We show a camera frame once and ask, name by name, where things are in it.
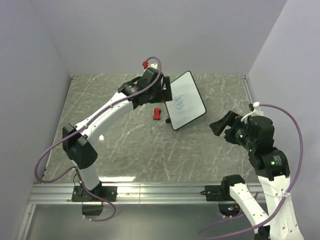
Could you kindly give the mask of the red black whiteboard eraser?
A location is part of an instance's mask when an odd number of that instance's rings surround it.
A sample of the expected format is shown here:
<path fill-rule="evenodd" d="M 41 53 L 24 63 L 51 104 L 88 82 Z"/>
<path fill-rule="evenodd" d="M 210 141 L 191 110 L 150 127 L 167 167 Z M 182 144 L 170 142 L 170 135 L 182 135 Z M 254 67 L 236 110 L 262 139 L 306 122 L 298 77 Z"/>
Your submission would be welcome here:
<path fill-rule="evenodd" d="M 154 108 L 153 120 L 159 121 L 161 119 L 161 112 L 162 112 L 161 108 L 159 107 Z"/>

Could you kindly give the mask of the white whiteboard black frame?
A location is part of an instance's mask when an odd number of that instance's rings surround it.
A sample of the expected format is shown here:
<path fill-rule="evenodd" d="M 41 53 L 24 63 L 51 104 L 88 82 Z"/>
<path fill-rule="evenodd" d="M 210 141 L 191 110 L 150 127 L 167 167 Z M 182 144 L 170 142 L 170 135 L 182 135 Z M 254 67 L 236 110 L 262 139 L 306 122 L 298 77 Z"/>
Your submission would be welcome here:
<path fill-rule="evenodd" d="M 188 70 L 170 83 L 172 100 L 165 103 L 174 131 L 207 113 L 207 108 L 192 73 Z"/>

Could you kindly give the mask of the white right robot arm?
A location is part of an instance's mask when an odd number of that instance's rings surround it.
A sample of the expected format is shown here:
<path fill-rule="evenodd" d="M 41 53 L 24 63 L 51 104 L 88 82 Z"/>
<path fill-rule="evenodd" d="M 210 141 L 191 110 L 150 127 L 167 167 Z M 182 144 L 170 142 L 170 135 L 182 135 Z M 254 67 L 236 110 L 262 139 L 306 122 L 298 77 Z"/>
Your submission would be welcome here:
<path fill-rule="evenodd" d="M 220 193 L 238 203 L 254 230 L 256 240 L 302 240 L 291 197 L 291 177 L 286 155 L 274 146 L 275 128 L 262 110 L 246 116 L 229 111 L 209 125 L 216 136 L 224 133 L 228 143 L 243 147 L 255 170 L 265 197 L 264 212 L 238 175 L 226 176 Z"/>

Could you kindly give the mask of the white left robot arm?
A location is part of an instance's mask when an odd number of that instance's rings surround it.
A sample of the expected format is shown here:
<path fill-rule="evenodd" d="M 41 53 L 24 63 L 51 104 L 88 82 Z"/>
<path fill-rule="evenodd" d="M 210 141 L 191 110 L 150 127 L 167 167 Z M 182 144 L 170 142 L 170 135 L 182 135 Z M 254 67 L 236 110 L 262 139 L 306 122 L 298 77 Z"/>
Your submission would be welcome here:
<path fill-rule="evenodd" d="M 76 167 L 79 179 L 85 185 L 83 195 L 89 201 L 105 199 L 109 195 L 103 189 L 94 165 L 98 158 L 94 144 L 99 136 L 137 107 L 172 99 L 170 77 L 148 67 L 141 76 L 123 83 L 113 97 L 87 119 L 76 125 L 68 123 L 62 128 L 62 137 L 66 139 L 62 149 Z"/>

